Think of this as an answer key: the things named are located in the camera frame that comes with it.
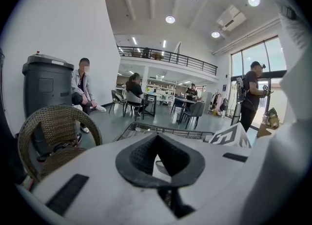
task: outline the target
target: hand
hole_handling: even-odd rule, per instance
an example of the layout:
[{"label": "hand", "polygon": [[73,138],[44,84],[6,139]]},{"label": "hand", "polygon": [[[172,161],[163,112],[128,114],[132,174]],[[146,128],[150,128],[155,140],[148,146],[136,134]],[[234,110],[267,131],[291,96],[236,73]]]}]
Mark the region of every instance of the hand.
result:
[{"label": "hand", "polygon": [[81,104],[86,104],[87,102],[88,102],[88,99],[87,99],[86,95],[83,94],[82,95],[82,102],[81,102]]},{"label": "hand", "polygon": [[95,100],[92,100],[91,104],[92,104],[92,107],[96,107],[97,106],[97,103],[95,102]]}]

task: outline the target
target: short hair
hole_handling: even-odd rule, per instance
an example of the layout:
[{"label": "short hair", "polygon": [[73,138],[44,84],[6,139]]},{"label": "short hair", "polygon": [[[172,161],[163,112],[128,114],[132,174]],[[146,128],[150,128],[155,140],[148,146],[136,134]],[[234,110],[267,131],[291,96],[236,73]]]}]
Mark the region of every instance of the short hair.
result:
[{"label": "short hair", "polygon": [[81,64],[84,61],[88,62],[88,64],[90,65],[90,60],[88,60],[87,58],[80,59],[79,64]]}]

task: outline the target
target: cardboard box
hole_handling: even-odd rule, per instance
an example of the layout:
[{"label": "cardboard box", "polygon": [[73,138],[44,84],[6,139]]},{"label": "cardboard box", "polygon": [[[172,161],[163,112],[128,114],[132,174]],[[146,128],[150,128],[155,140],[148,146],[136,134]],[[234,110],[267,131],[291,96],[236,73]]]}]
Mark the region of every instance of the cardboard box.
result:
[{"label": "cardboard box", "polygon": [[278,128],[279,127],[279,119],[277,117],[270,119],[271,127]]},{"label": "cardboard box", "polygon": [[265,123],[262,123],[259,127],[257,137],[263,137],[263,136],[269,136],[271,135],[271,132],[267,129],[273,129],[276,130],[277,128],[271,127],[270,125],[266,125]]}]

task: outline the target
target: black pants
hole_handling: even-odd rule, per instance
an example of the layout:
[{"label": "black pants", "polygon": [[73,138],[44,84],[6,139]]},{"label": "black pants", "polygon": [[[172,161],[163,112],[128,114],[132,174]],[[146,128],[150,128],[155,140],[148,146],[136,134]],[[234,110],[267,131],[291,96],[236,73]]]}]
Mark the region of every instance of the black pants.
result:
[{"label": "black pants", "polygon": [[72,104],[73,104],[73,105],[78,105],[78,104],[80,104],[80,106],[82,107],[82,111],[83,111],[84,113],[86,113],[87,115],[90,115],[90,113],[91,113],[90,107],[92,106],[91,102],[88,101],[86,104],[81,104],[81,103],[82,103],[82,95],[80,95],[79,93],[76,93],[76,92],[73,93],[73,94],[72,94]]},{"label": "black pants", "polygon": [[240,123],[244,127],[244,130],[247,132],[249,127],[252,125],[255,114],[257,112],[242,106],[240,113],[241,113]]},{"label": "black pants", "polygon": [[[128,101],[129,104],[134,105],[134,106],[139,106],[140,104],[137,102],[130,102]],[[149,102],[144,100],[144,108],[146,108],[148,106]],[[138,110],[139,113],[141,113],[143,110],[143,106],[140,107],[140,109]]]}]

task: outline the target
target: floor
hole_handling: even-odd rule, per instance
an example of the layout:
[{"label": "floor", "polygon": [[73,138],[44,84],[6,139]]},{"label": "floor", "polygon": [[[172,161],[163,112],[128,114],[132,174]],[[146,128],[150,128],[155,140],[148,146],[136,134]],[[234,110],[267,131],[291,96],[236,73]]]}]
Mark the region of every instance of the floor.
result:
[{"label": "floor", "polygon": [[[134,115],[131,116],[130,108],[125,115],[122,116],[122,105],[116,104],[115,109],[109,112],[109,107],[107,107],[107,111],[105,113],[101,113],[98,111],[93,111],[90,117],[94,120],[96,125],[99,127],[100,132],[102,134],[103,144],[110,143],[115,137],[117,137],[120,133],[122,133],[132,122],[135,121]],[[171,115],[171,107],[164,105],[157,105],[156,107],[156,115],[155,117],[150,115],[144,115],[144,120],[142,117],[137,118],[137,122],[142,122],[146,124],[153,124],[157,126],[165,126],[169,128],[176,129],[185,129],[186,123],[177,123],[176,116],[178,111],[175,112],[175,115]],[[195,121],[188,125],[188,130],[194,129]],[[229,127],[231,124],[231,119],[229,118],[219,118],[213,116],[211,114],[204,114],[199,118],[198,125],[196,130],[198,131],[212,131],[216,132],[218,130]],[[247,137],[253,145],[256,139],[257,131],[253,129],[249,129],[247,132]],[[91,134],[84,134],[82,137],[82,141],[80,144],[81,147],[91,148],[95,146],[94,140]]]}]

